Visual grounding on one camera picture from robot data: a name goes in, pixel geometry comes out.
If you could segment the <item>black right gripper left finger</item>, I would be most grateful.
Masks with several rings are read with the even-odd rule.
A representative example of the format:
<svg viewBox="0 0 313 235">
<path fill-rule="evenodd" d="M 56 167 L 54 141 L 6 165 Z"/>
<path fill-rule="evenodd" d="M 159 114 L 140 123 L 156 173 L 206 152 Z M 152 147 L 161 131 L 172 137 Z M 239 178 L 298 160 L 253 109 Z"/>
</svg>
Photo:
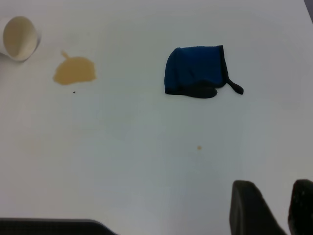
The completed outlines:
<svg viewBox="0 0 313 235">
<path fill-rule="evenodd" d="M 260 190 L 250 181 L 232 185 L 229 213 L 232 235 L 284 235 Z"/>
</svg>

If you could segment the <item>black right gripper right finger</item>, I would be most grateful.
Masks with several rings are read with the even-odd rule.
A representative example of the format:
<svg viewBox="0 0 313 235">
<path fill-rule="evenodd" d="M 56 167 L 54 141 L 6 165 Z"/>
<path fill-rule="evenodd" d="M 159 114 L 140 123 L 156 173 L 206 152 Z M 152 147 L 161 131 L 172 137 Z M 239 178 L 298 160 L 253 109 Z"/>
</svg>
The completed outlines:
<svg viewBox="0 0 313 235">
<path fill-rule="evenodd" d="M 293 184 L 288 215 L 292 235 L 313 234 L 313 182 L 296 180 Z"/>
</svg>

